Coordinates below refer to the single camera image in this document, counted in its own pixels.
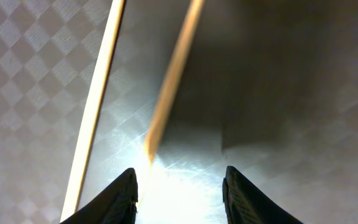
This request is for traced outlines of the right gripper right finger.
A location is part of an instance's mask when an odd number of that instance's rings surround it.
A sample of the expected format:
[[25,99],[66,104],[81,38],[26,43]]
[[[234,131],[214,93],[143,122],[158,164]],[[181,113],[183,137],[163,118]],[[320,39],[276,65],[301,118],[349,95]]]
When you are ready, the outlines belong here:
[[228,224],[301,224],[233,166],[223,178],[223,202]]

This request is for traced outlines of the wooden chopstick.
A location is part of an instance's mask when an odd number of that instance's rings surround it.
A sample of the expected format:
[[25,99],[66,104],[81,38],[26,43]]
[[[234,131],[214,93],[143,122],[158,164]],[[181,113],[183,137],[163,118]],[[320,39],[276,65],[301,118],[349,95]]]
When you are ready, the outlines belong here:
[[149,132],[145,140],[144,149],[147,153],[150,166],[153,164],[160,141],[163,137],[163,132],[180,84],[203,6],[204,0],[192,0],[190,2],[165,72],[165,78],[160,89]]
[[72,216],[78,208],[124,5],[125,0],[113,0],[111,4],[81,120],[60,222]]

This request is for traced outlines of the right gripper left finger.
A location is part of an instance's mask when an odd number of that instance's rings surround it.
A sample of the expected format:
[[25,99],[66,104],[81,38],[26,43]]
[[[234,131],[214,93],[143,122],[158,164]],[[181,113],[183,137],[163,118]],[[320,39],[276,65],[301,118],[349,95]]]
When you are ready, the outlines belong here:
[[92,201],[61,224],[134,224],[137,202],[135,169],[128,168]]

